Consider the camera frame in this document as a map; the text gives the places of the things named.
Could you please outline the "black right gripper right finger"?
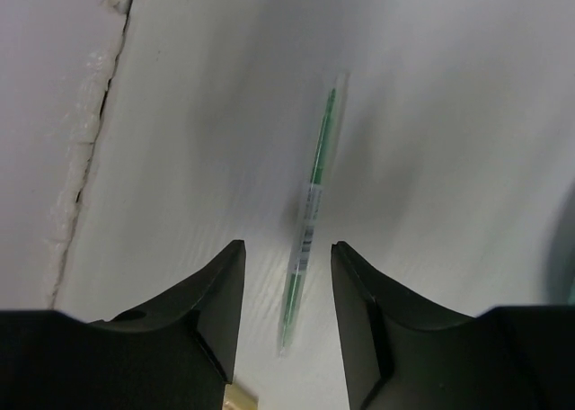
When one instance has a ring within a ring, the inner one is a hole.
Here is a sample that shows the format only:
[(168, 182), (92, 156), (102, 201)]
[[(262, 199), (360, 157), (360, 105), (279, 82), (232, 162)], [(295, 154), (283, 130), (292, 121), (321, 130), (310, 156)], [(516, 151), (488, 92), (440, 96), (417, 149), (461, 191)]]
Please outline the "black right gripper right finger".
[(349, 244), (331, 252), (352, 409), (481, 409), (474, 320), (384, 275)]

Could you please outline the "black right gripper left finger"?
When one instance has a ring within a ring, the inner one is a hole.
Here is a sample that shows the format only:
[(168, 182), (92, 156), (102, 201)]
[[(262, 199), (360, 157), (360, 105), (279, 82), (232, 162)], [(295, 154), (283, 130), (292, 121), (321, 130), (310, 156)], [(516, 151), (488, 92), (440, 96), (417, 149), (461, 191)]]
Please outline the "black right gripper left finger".
[(245, 245), (112, 320), (90, 326), (91, 373), (106, 381), (228, 381), (243, 302)]

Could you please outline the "green thin pen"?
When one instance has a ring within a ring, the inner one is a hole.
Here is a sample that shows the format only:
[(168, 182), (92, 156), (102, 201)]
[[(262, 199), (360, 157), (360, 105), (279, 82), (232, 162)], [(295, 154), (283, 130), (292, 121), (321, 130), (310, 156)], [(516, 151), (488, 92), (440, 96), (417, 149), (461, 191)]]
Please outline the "green thin pen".
[(317, 130), (313, 161), (299, 201), (295, 239), (287, 265), (279, 316), (277, 339), (279, 357), (286, 356), (293, 343), (314, 243), (316, 222), (320, 215), (325, 185), (331, 175), (332, 161), (339, 143), (348, 88), (349, 73), (342, 71), (335, 77), (329, 89), (322, 120)]

